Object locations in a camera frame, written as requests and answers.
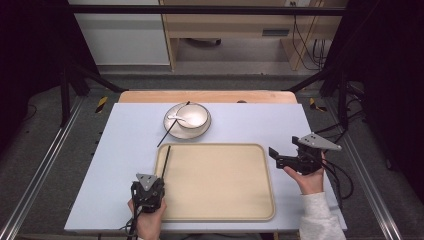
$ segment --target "desk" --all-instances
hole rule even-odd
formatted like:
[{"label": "desk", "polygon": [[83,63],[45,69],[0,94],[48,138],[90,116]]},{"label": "desk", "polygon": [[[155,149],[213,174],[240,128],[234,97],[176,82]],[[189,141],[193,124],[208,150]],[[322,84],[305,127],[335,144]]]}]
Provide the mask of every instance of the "desk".
[{"label": "desk", "polygon": [[[221,97],[219,97],[220,103],[207,102],[206,96],[214,96],[212,93],[215,93],[215,96],[228,96],[227,103],[223,103],[225,100]],[[157,103],[158,96],[163,96],[165,102]],[[175,97],[173,102],[169,102],[171,96]],[[282,98],[276,101],[279,99],[278,96],[287,97],[286,102],[290,104],[281,103],[284,102]],[[253,102],[255,99],[261,103],[240,104],[233,101]],[[291,143],[291,137],[310,133],[303,108],[296,104],[292,93],[269,91],[123,93],[109,117],[65,230],[80,233],[118,231],[117,229],[128,221],[131,213],[126,202],[130,199],[131,183],[136,180],[136,173],[149,174],[154,171],[156,145],[166,132],[162,124],[164,114],[175,105],[175,102],[187,100],[192,102],[199,100],[197,102],[202,103],[210,111],[211,127],[198,138],[181,140],[168,136],[164,143],[256,142],[264,149],[270,146],[281,153],[294,156],[297,152],[296,146]],[[276,206],[275,215],[271,220],[225,223],[164,222],[163,231],[276,232],[298,229],[300,216],[303,215],[300,190],[288,175],[275,168],[273,159],[268,157],[267,161]],[[328,178],[325,178],[324,184],[330,209],[339,216],[342,227],[346,229]]]},{"label": "desk", "polygon": [[[160,0],[161,5],[288,6],[288,0]],[[344,7],[347,0],[295,1],[300,7]],[[163,14],[171,68],[175,69],[180,38],[279,38],[293,71],[299,69],[313,39],[332,40],[341,17],[298,16],[299,34],[293,29],[293,16]]]}]

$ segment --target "aluminum rail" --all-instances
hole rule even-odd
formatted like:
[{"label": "aluminum rail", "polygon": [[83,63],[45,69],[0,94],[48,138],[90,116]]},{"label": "aluminum rail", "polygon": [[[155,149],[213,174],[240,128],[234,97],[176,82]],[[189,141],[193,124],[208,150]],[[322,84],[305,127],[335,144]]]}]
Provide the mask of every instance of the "aluminum rail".
[{"label": "aluminum rail", "polygon": [[[331,100],[326,99],[325,102],[329,107],[332,117],[337,122],[338,118],[336,114],[336,106]],[[400,234],[399,229],[397,228],[396,223],[380,194],[380,191],[372,180],[371,175],[368,173],[368,170],[361,159],[361,156],[355,148],[349,132],[346,132],[342,139],[346,145],[345,150],[349,155],[353,169],[355,170],[358,180],[364,189],[365,196],[374,211],[374,215],[377,218],[384,236],[388,240],[402,240],[402,235]]]},{"label": "aluminum rail", "polygon": [[0,232],[0,240],[11,240],[14,239],[18,234],[19,228],[25,220],[25,217],[28,214],[32,204],[34,203],[35,198],[40,192],[40,189],[45,179],[47,178],[47,175],[53,166],[53,163],[55,162],[56,157],[69,134],[69,131],[74,125],[75,119],[81,110],[83,102],[83,97],[77,97],[70,119],[64,127],[59,129],[55,139],[53,140],[53,143],[50,145],[49,150],[41,161],[37,172],[32,178],[21,200],[19,201],[7,223],[2,227]]}]

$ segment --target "human hand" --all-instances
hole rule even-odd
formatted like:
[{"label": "human hand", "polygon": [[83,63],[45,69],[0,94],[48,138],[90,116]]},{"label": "human hand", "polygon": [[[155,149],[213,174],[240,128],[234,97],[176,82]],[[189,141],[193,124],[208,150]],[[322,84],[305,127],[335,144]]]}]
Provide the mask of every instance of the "human hand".
[{"label": "human hand", "polygon": [[284,167],[284,171],[297,182],[303,195],[324,191],[324,168],[320,168],[308,175],[301,175],[288,166]]},{"label": "human hand", "polygon": [[[128,201],[131,212],[134,212],[132,200]],[[137,218],[137,236],[144,240],[158,240],[162,225],[162,215],[166,209],[165,199],[162,198],[161,206],[153,213],[140,213]]]}]

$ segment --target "white cabinet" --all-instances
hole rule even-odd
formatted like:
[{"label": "white cabinet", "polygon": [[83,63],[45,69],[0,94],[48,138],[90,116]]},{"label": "white cabinet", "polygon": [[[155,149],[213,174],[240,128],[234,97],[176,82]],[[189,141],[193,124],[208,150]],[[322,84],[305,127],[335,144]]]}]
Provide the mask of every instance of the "white cabinet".
[{"label": "white cabinet", "polygon": [[[69,0],[69,4],[158,5],[157,0]],[[159,14],[75,14],[97,65],[169,65]]]}]

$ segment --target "gripper camera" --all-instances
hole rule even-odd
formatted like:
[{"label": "gripper camera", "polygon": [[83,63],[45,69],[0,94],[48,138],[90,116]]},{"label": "gripper camera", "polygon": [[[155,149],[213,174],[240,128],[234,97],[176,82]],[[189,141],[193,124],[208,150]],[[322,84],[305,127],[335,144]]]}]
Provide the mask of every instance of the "gripper camera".
[{"label": "gripper camera", "polygon": [[155,175],[136,174],[138,182],[133,182],[133,202],[141,212],[153,213],[160,208],[165,195],[165,182]]},{"label": "gripper camera", "polygon": [[269,156],[275,159],[277,168],[282,169],[289,166],[302,175],[308,175],[322,167],[322,150],[340,151],[342,149],[340,145],[336,145],[314,133],[300,139],[293,136],[292,143],[298,146],[296,157],[279,155],[271,147],[268,149]]}]

